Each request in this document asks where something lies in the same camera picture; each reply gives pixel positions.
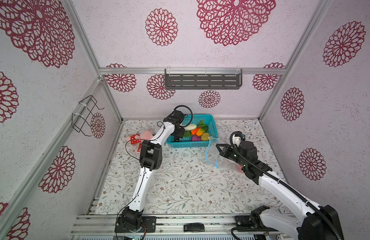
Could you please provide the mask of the green yellow cucumber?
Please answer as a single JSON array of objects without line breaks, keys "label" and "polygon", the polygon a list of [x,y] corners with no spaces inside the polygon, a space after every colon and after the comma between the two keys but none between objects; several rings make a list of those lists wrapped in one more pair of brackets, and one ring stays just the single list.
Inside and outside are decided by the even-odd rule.
[{"label": "green yellow cucumber", "polygon": [[208,126],[203,126],[203,127],[200,127],[197,132],[196,132],[196,135],[201,137],[203,134],[207,133],[208,131]]}]

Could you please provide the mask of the clear zip top bag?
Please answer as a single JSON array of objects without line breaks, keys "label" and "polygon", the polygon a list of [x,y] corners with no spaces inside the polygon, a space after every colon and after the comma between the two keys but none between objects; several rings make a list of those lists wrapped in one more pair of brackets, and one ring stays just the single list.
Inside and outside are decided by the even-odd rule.
[{"label": "clear zip top bag", "polygon": [[216,144],[227,144],[226,141],[220,138],[210,137],[208,147],[206,149],[205,160],[207,163],[215,166],[219,170],[231,170],[241,173],[237,170],[238,163],[230,159],[225,159],[219,155]]}]

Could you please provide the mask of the yellow green potato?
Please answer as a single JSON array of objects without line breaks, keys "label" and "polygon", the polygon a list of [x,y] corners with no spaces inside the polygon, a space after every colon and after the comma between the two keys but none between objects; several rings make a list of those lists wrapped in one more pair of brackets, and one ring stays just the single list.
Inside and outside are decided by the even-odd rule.
[{"label": "yellow green potato", "polygon": [[209,134],[209,133],[203,133],[203,134],[201,135],[200,139],[201,139],[202,141],[209,141],[209,139],[210,139],[210,134]]}]

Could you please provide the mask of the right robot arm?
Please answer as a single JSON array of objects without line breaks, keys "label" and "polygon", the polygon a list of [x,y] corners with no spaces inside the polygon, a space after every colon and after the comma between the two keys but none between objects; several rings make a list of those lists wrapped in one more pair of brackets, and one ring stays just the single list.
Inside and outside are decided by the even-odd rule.
[{"label": "right robot arm", "polygon": [[278,231],[295,240],[344,239],[337,211],[308,199],[280,179],[269,165],[259,160],[254,143],[216,144],[216,148],[221,157],[238,164],[248,179],[273,194],[293,214],[284,215],[260,206],[251,211],[249,222],[237,225],[236,230]]}]

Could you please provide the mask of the red card pack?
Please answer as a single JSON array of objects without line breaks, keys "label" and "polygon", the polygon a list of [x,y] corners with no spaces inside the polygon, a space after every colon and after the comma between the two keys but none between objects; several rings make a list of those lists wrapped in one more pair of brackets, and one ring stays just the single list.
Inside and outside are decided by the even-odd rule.
[{"label": "red card pack", "polygon": [[142,143],[139,143],[139,146],[138,146],[138,149],[137,149],[137,153],[140,153],[142,150]]}]

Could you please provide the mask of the white radish with leaves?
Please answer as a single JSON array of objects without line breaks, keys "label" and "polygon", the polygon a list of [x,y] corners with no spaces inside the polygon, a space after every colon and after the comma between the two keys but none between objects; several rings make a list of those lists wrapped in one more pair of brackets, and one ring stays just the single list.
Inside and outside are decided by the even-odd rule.
[{"label": "white radish with leaves", "polygon": [[187,127],[185,127],[185,130],[186,131],[193,131],[197,128],[202,128],[203,126],[205,126],[205,122],[204,120],[201,120],[198,124],[190,124],[188,125]]}]

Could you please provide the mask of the grey wall shelf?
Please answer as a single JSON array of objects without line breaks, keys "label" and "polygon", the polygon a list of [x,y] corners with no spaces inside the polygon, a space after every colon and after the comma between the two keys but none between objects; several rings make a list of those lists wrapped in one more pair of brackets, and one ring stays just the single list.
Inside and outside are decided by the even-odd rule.
[{"label": "grey wall shelf", "polygon": [[242,86],[242,69],[233,73],[172,74],[165,69],[164,83],[167,90],[238,90]]}]

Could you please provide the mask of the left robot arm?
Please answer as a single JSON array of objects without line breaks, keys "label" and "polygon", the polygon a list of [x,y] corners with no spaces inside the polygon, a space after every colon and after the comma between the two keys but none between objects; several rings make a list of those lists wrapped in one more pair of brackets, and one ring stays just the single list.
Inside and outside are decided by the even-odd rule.
[{"label": "left robot arm", "polygon": [[185,127],[181,124],[187,115],[178,110],[181,107],[182,105],[176,106],[172,113],[164,118],[160,130],[152,138],[142,141],[138,158],[141,167],[139,179],[132,199],[117,214],[117,227],[131,232],[141,229],[147,191],[154,173],[161,167],[163,161],[163,143],[169,136],[182,138],[185,133]]}]

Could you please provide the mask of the small black device on rail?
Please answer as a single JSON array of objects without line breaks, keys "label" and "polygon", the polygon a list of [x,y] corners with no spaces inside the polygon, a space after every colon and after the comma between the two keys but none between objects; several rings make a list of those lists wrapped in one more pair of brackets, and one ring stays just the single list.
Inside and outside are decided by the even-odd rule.
[{"label": "small black device on rail", "polygon": [[184,232],[199,233],[204,232],[205,226],[202,223],[190,223],[184,225]]}]

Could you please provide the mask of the purple onion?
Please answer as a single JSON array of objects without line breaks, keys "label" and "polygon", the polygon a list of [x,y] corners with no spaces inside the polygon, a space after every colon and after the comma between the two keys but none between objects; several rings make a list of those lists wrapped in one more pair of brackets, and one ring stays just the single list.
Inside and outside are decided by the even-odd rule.
[{"label": "purple onion", "polygon": [[192,142],[199,142],[201,141],[201,137],[197,136],[197,135],[194,135],[191,137],[191,141]]}]

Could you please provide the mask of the orange carrot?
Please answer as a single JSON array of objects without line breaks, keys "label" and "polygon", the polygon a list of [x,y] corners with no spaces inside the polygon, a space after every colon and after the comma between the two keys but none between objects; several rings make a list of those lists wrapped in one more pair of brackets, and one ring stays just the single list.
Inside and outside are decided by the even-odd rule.
[{"label": "orange carrot", "polygon": [[199,130],[199,129],[201,129],[201,127],[198,127],[198,128],[196,128],[196,129],[194,129],[194,130],[191,130],[191,131],[190,131],[191,135],[192,135],[192,136],[196,135],[196,133],[198,132],[198,130]]}]

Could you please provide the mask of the teal plastic basket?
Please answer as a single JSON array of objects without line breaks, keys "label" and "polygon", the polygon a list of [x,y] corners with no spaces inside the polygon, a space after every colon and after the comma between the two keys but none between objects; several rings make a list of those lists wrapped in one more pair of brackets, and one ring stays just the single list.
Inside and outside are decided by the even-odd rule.
[{"label": "teal plastic basket", "polygon": [[[194,114],[191,124],[198,125],[200,122],[204,122],[208,126],[207,132],[212,137],[218,138],[216,123],[212,115]],[[176,142],[174,136],[169,136],[166,140],[166,144],[168,144],[172,148],[202,148],[208,146],[208,141],[191,141],[191,137],[183,137],[178,142]]]}]

